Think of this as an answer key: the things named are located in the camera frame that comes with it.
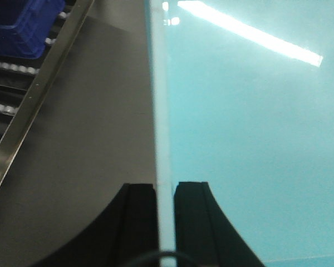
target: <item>black cable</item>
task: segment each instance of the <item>black cable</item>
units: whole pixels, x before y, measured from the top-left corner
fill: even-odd
[[[182,260],[186,263],[189,263],[189,267],[199,267],[198,263],[193,260],[187,254],[177,252],[177,251],[153,251],[129,261],[128,263],[123,264],[121,267],[141,267],[152,261],[159,260],[161,258],[174,257],[176,259]]]

